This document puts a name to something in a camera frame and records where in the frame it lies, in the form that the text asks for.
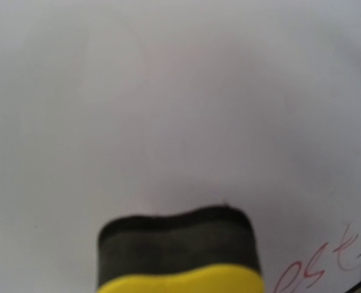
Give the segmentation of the white whiteboard black frame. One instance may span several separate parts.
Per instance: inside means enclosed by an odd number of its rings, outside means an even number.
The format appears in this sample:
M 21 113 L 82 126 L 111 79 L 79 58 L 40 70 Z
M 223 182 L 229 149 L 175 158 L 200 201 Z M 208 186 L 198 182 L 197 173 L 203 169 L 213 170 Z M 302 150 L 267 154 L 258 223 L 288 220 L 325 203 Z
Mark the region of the white whiteboard black frame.
M 207 204 L 266 292 L 361 281 L 361 1 L 0 1 L 0 292 L 93 292 L 107 221 Z

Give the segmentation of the yellow black whiteboard eraser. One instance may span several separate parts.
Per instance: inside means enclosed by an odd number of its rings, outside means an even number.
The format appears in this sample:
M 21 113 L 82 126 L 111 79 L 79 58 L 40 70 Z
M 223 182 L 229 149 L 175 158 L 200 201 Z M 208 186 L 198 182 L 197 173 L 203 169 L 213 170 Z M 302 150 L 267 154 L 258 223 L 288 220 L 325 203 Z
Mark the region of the yellow black whiteboard eraser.
M 264 291 L 252 224 L 229 206 L 115 219 L 97 252 L 98 292 Z

